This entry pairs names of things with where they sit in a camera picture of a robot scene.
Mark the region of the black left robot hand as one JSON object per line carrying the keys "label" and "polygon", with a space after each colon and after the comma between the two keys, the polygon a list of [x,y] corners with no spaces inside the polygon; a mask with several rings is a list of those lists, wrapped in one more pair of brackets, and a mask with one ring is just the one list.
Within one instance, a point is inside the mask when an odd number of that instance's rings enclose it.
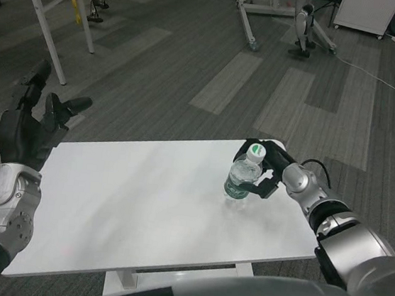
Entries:
{"label": "black left robot hand", "polygon": [[20,163],[42,170],[52,149],[58,147],[69,131],[67,122],[89,109],[89,97],[62,102],[56,93],[45,99],[41,120],[33,117],[52,69],[46,59],[39,62],[14,87],[11,102],[0,118],[0,158],[2,163]]}

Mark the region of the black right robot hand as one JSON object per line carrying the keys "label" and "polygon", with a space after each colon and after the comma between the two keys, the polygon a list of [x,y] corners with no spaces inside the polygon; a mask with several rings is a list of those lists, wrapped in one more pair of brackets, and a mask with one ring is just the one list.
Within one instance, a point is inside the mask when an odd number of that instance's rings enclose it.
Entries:
{"label": "black right robot hand", "polygon": [[237,186],[249,192],[251,194],[256,194],[260,198],[267,199],[278,189],[278,184],[282,181],[282,174],[287,166],[295,163],[293,159],[281,146],[279,146],[274,141],[261,141],[256,138],[248,138],[245,140],[244,144],[240,147],[238,152],[234,156],[234,161],[236,161],[240,156],[247,153],[251,145],[260,144],[266,150],[265,158],[261,162],[262,176],[268,170],[272,170],[272,177],[263,179],[258,185],[254,182],[238,182]]}

